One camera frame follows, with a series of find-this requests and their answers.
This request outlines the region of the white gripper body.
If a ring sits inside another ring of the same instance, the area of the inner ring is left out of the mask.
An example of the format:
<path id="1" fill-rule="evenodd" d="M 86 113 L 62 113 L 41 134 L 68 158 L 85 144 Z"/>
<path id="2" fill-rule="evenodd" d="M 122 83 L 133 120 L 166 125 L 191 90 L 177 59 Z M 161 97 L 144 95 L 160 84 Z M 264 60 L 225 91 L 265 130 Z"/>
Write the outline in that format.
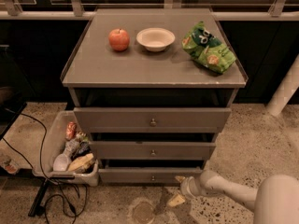
<path id="1" fill-rule="evenodd" d="M 196 183 L 193 176 L 185 177 L 180 184 L 181 194 L 188 200 L 195 199 L 199 196 L 204 196 L 205 190 Z"/>

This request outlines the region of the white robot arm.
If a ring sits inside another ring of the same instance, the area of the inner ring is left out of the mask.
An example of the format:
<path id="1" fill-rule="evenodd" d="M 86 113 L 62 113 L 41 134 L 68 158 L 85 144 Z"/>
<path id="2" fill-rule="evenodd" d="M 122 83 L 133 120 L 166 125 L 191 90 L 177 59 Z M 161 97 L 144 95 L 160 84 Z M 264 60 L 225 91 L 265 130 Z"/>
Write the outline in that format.
<path id="1" fill-rule="evenodd" d="M 223 194 L 254 214 L 253 224 L 299 224 L 299 181 L 288 175 L 271 175 L 257 188 L 231 182 L 205 170 L 198 176 L 177 176 L 180 184 L 168 202 L 178 206 L 198 196 Z"/>

